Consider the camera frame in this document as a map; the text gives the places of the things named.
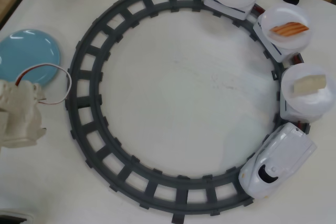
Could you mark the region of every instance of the gray plastic track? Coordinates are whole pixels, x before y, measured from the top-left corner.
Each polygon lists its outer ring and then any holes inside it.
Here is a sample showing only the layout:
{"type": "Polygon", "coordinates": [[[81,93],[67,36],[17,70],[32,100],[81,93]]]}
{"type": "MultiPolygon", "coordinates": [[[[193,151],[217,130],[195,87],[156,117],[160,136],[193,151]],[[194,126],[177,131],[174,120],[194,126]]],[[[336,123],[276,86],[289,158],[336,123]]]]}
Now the gray plastic track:
{"type": "MultiPolygon", "coordinates": [[[[160,170],[149,169],[135,156],[130,156],[123,150],[121,142],[109,131],[108,122],[101,111],[100,106],[102,104],[102,98],[99,94],[99,82],[102,81],[103,77],[101,70],[104,62],[110,57],[110,49],[112,46],[123,38],[123,33],[125,31],[130,27],[136,27],[139,24],[139,21],[143,18],[148,16],[153,18],[164,10],[178,12],[180,8],[189,8],[194,12],[199,12],[203,9],[213,12],[213,15],[217,17],[225,16],[232,19],[235,26],[244,27],[250,33],[250,37],[254,41],[259,40],[253,30],[253,24],[250,21],[238,20],[224,15],[205,6],[202,3],[202,0],[169,0],[168,2],[156,5],[153,4],[152,0],[120,0],[97,18],[83,36],[82,40],[78,42],[76,53],[69,69],[69,73],[72,77],[72,88],[69,97],[66,100],[66,108],[69,113],[72,128],[71,135],[73,139],[77,140],[87,159],[86,163],[89,167],[94,168],[100,176],[110,184],[110,187],[114,191],[122,192],[131,199],[137,201],[141,207],[146,209],[155,208],[173,213],[173,223],[183,223],[185,215],[210,214],[211,216],[214,216],[219,215],[221,211],[238,206],[248,206],[253,203],[253,199],[243,191],[238,181],[238,174],[242,166],[232,167],[224,174],[218,176],[207,175],[197,179],[190,179],[185,176],[172,177],[162,173],[160,170]],[[139,1],[144,3],[145,9],[132,14],[128,10],[128,7],[139,1]],[[112,29],[107,23],[118,14],[125,20],[116,29],[112,29]],[[99,32],[103,32],[107,35],[107,39],[101,48],[91,45],[93,39],[99,32]],[[85,54],[95,56],[91,71],[80,69],[85,54]],[[80,79],[90,81],[89,96],[87,97],[77,97],[77,84],[80,79]],[[80,122],[79,110],[87,107],[91,108],[93,121],[82,125],[80,122]],[[105,142],[105,146],[97,152],[92,149],[87,139],[87,134],[94,131],[97,131],[105,142]],[[102,162],[103,159],[111,153],[125,165],[119,174],[112,172],[102,162]],[[145,192],[139,191],[125,182],[131,172],[135,172],[149,181],[145,192]],[[218,200],[215,188],[229,183],[233,183],[237,194],[227,199],[218,200]],[[158,185],[176,188],[175,202],[154,197],[158,185]],[[191,189],[205,190],[207,202],[199,204],[187,203],[188,191],[191,189]]],[[[263,11],[264,10],[261,7],[255,5],[251,14],[257,17],[263,11]]],[[[272,74],[274,80],[277,80],[280,85],[281,74],[284,71],[283,65],[277,63],[266,49],[264,54],[266,58],[272,61],[274,71],[270,74],[272,74]]],[[[276,115],[274,123],[274,129],[276,129],[279,125],[285,123],[285,121],[282,120],[279,115],[276,115]]]]}

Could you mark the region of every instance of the tofu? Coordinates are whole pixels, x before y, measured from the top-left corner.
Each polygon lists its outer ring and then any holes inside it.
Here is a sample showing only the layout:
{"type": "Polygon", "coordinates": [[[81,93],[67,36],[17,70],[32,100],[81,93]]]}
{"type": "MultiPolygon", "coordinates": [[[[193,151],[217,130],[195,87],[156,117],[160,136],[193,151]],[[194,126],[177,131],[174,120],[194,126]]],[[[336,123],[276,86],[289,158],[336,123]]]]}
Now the tofu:
{"type": "Polygon", "coordinates": [[[324,74],[305,76],[294,82],[294,95],[305,95],[315,93],[319,89],[324,89],[327,85],[327,80],[324,74]]]}

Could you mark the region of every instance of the salmon slice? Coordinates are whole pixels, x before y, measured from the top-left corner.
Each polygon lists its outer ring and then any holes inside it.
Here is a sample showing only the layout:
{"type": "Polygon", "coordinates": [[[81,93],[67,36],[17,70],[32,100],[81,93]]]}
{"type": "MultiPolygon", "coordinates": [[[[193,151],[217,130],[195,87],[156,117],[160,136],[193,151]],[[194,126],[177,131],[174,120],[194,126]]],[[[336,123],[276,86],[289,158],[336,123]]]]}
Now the salmon slice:
{"type": "Polygon", "coordinates": [[[303,31],[307,31],[309,28],[299,22],[289,22],[282,26],[276,26],[271,29],[278,35],[289,37],[295,34],[299,34],[303,31]]]}

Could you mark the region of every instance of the cable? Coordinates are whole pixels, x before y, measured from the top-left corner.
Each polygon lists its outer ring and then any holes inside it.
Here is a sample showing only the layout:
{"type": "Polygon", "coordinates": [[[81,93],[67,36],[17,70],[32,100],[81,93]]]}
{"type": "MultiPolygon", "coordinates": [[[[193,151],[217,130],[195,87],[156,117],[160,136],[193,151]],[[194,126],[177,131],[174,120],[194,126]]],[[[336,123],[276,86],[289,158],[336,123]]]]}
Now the cable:
{"type": "Polygon", "coordinates": [[[62,67],[60,67],[58,65],[55,65],[55,64],[52,64],[52,63],[41,63],[41,64],[37,64],[35,66],[31,66],[30,68],[27,68],[27,69],[23,70],[22,73],[19,74],[19,76],[17,77],[17,79],[15,81],[15,85],[17,85],[17,86],[19,85],[21,79],[23,78],[23,76],[26,73],[28,73],[29,71],[31,71],[31,70],[33,70],[35,68],[39,68],[39,67],[42,67],[42,66],[52,66],[52,67],[58,68],[58,69],[62,70],[63,72],[65,72],[68,75],[68,77],[69,77],[69,88],[68,88],[67,93],[65,94],[65,96],[62,98],[62,100],[60,100],[58,102],[50,102],[50,103],[39,101],[39,103],[42,103],[42,104],[58,104],[58,103],[61,103],[62,101],[64,101],[67,98],[67,96],[68,96],[68,94],[70,92],[70,89],[71,89],[71,86],[72,86],[72,79],[71,79],[71,75],[64,68],[62,68],[62,67]]]}

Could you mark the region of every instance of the blue plate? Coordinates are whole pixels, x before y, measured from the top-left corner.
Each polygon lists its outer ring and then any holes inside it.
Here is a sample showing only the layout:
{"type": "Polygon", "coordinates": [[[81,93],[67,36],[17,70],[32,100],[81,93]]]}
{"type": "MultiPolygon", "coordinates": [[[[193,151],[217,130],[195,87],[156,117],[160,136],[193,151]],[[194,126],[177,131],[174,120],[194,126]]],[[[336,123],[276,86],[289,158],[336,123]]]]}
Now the blue plate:
{"type": "MultiPolygon", "coordinates": [[[[0,79],[15,81],[26,68],[40,63],[59,65],[60,52],[55,40],[38,30],[17,31],[0,42],[0,79]]],[[[27,73],[23,80],[46,85],[57,68],[43,66],[27,73]]]]}

